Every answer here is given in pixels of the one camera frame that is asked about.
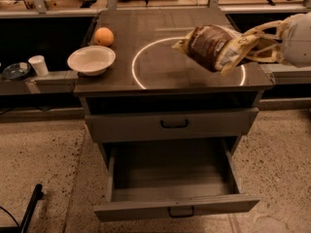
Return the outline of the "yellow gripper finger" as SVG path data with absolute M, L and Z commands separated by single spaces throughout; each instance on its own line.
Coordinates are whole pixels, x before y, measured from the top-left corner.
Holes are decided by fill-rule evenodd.
M 257 45 L 246 54 L 245 58 L 260 63 L 281 63 L 284 60 L 284 55 L 281 53 L 279 42 L 260 39 Z
M 286 20 L 274 20 L 259 26 L 253 27 L 243 33 L 244 36 L 255 35 L 264 39 L 281 40 L 284 31 L 289 27 L 289 23 Z M 267 29 L 275 29 L 274 34 L 266 33 Z

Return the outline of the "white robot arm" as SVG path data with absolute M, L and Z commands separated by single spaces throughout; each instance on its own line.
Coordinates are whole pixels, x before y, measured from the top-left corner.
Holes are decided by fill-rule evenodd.
M 259 38 L 257 45 L 246 55 L 249 60 L 277 62 L 296 68 L 311 66 L 311 13 L 267 22 L 243 35 Z

